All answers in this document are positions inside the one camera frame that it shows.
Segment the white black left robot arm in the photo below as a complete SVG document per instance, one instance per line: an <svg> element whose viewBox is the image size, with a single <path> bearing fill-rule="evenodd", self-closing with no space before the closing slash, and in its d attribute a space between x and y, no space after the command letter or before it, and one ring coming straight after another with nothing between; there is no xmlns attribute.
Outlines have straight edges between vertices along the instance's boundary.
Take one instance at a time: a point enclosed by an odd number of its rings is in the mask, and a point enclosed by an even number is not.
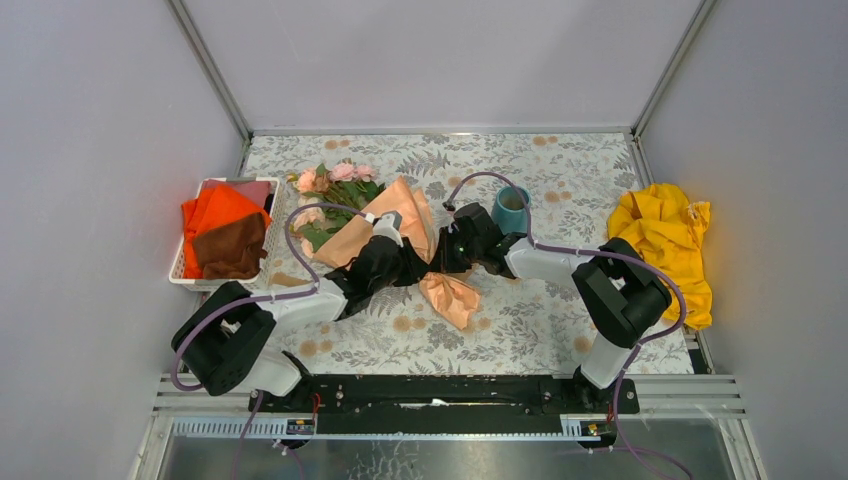
<svg viewBox="0 0 848 480"><path fill-rule="evenodd" d="M376 293L413 285L428 270L408 239L374 235L348 264L316 284L252 295L237 281L224 283L174 334L171 347L197 378L197 389L220 396L251 386L296 411L309 401L311 387L289 355L268 347L272 335L294 325L349 318Z"/></svg>

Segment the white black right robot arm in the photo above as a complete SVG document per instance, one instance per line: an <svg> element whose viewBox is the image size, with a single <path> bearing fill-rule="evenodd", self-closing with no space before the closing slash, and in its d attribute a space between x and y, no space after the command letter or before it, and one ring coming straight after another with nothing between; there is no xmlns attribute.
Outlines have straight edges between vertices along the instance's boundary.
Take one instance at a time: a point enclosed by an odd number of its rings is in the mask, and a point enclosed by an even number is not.
<svg viewBox="0 0 848 480"><path fill-rule="evenodd" d="M598 330L577 369L575 402L597 412L613 398L612 384L639 341L671 306L672 295L655 268L625 240L613 238L597 250L543 245L528 232L504 232L478 203L455 211L439 231L431 268L459 273L473 266L510 279L572 285Z"/></svg>

